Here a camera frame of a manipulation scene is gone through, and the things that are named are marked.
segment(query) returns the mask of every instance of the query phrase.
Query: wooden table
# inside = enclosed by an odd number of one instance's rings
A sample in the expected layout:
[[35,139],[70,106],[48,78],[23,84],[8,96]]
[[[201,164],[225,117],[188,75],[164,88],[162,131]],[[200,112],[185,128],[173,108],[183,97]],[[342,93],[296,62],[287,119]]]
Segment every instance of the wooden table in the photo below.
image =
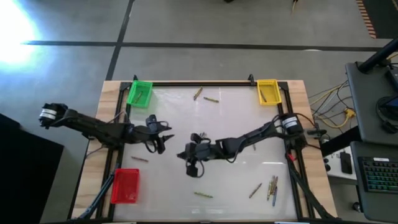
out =
[[[289,85],[290,98],[292,100],[292,106],[294,112],[302,113],[305,116],[312,119],[311,109],[308,103],[308,97],[307,97],[307,92],[305,91],[304,82],[302,80],[280,80],[280,81],[286,81]],[[99,99],[96,118],[101,119],[103,121],[109,121],[114,118],[116,103],[118,101],[118,95],[119,95],[119,86],[121,82],[122,81],[104,82],[101,92],[101,97]],[[126,98],[127,96],[124,97],[123,105],[126,105],[125,102]],[[305,118],[299,117],[299,119],[305,129],[313,128],[310,122],[308,122]],[[319,146],[318,141],[315,139],[308,139],[307,141],[309,144]],[[93,151],[99,147],[101,147],[101,144],[98,141],[91,141],[88,146],[88,152]],[[115,155],[113,156],[113,159],[115,161],[117,152],[114,153]],[[319,202],[326,208],[326,210],[331,215],[337,217],[335,203],[333,201],[333,197],[331,194],[330,185],[328,177],[326,175],[325,165],[323,163],[323,158],[320,150],[312,147],[306,147],[305,149],[303,149],[302,154],[307,173],[307,179],[311,191],[319,200]],[[72,217],[78,217],[79,215],[81,215],[86,210],[86,208],[92,203],[93,199],[97,196],[98,192],[100,191],[106,155],[107,155],[107,149],[102,149],[90,155],[90,157],[86,159],[83,166],[83,172],[81,174],[80,184],[78,186],[78,193],[76,196]],[[106,194],[103,216],[106,216],[108,212],[110,194],[111,190],[109,190],[108,193]],[[299,190],[299,195],[303,210],[303,216],[308,216],[305,197],[303,196],[301,190]]]

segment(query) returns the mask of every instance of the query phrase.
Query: plastic bin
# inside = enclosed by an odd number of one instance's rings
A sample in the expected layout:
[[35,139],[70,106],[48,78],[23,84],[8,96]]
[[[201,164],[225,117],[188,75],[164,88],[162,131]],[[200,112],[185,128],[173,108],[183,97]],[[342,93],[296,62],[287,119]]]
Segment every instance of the plastic bin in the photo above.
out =
[[277,80],[257,80],[257,92],[260,105],[272,106],[282,102]]
[[136,203],[139,192],[139,169],[116,169],[111,203]]
[[151,82],[134,81],[130,89],[127,103],[133,107],[147,108],[152,96]]

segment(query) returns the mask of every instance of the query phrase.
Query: yellow bin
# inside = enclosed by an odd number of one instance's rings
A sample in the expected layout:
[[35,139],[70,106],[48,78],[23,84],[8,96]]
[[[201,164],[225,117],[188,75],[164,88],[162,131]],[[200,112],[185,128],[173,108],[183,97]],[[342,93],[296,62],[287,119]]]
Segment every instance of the yellow bin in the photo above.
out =
[[260,105],[271,106],[282,102],[277,80],[257,80],[257,92]]

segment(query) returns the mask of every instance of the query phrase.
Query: concrete floor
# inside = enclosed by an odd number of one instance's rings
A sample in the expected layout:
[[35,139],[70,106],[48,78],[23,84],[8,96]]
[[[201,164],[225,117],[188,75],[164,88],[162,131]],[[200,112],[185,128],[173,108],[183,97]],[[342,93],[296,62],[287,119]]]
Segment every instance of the concrete floor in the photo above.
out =
[[[67,218],[88,141],[67,128],[46,131],[44,103],[61,102],[94,116],[114,47],[19,45],[25,40],[116,42],[128,0],[0,2],[0,113],[38,136],[65,145],[42,222]],[[290,15],[288,0],[135,0],[125,42],[380,47],[368,35],[355,0],[305,0]],[[347,62],[373,52],[122,47],[113,80],[301,79],[308,95],[346,80]],[[349,88],[341,91],[349,96]],[[338,105],[328,115],[339,113]],[[333,120],[341,123],[344,116]],[[330,135],[340,133],[323,123]],[[332,184],[338,214],[350,209],[353,185]]]

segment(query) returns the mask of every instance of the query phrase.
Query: black keyboard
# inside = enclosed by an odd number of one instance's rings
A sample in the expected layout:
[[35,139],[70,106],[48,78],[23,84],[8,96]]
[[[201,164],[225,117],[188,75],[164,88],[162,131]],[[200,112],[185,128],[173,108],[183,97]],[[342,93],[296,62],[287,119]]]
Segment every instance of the black keyboard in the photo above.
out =
[[398,194],[398,159],[358,158],[365,190]]

